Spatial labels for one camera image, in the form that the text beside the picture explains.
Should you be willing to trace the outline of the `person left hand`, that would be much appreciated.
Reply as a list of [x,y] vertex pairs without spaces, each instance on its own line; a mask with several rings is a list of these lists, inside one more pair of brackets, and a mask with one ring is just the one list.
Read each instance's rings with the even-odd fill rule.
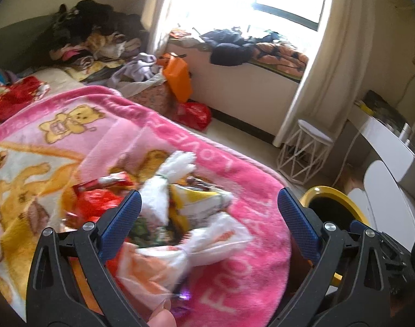
[[175,317],[170,312],[170,308],[170,300],[162,301],[147,321],[149,327],[176,327]]

